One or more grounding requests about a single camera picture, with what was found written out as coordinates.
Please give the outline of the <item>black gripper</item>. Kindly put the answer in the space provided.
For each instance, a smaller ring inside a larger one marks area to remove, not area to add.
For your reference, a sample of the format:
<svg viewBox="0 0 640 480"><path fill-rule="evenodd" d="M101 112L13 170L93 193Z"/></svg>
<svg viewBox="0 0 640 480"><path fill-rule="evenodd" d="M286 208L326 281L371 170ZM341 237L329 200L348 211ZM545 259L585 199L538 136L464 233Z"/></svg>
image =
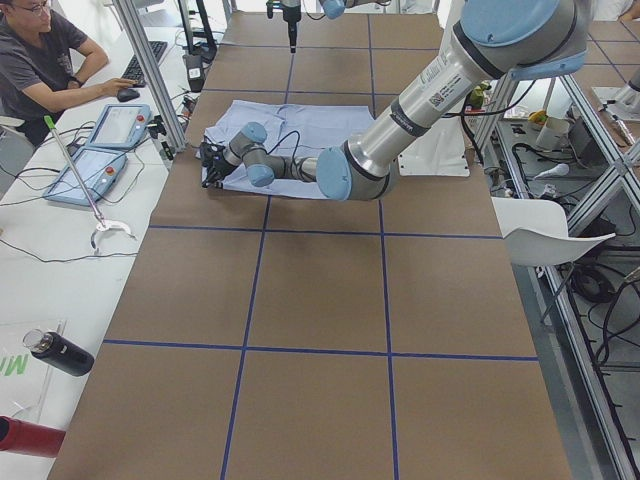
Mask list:
<svg viewBox="0 0 640 480"><path fill-rule="evenodd" d="M215 188L223 188L222 179L231 174L231 164L226 160L224 152L224 145L207 142L200 144L199 153L203 169L201 186L203 188L208 188L212 184L211 180L216 180L214 182Z"/></svg>
<svg viewBox="0 0 640 480"><path fill-rule="evenodd" d="M282 1L283 19L288 24L290 53L296 53L296 29L301 20L301 1Z"/></svg>

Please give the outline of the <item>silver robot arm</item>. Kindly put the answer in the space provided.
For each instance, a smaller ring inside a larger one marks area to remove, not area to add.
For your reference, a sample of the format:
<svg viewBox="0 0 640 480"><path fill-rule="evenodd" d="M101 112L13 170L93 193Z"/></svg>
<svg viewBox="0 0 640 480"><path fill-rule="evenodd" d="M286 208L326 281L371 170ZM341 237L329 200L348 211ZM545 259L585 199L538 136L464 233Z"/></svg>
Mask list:
<svg viewBox="0 0 640 480"><path fill-rule="evenodd" d="M203 155L202 185L244 166L255 187L296 180L316 184L332 200L380 198L395 183L399 155L481 82L579 70L592 18L588 1L466 1L443 51L364 132L318 157L295 158L268 154L266 130L249 122L228 145Z"/></svg>
<svg viewBox="0 0 640 480"><path fill-rule="evenodd" d="M341 16L347 9L355 8L361 5L376 4L386 6L389 1L347 1L347 0L326 0L320 1L322 12L329 19L336 19ZM297 49L297 33L298 23L302 19L301 1L283 0L267 2L267 17L271 19L273 12L280 10L282 12L283 21L287 25L287 33L289 38L289 49L292 54Z"/></svg>

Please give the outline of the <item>operator hand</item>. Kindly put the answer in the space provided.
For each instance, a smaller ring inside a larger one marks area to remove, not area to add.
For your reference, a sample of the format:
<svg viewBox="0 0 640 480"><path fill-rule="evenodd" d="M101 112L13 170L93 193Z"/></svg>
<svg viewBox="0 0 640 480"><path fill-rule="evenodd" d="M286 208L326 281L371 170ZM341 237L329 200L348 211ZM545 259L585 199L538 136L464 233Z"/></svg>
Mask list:
<svg viewBox="0 0 640 480"><path fill-rule="evenodd" d="M132 88L136 82L125 78L112 78L99 85L102 96L115 97L120 90Z"/></svg>

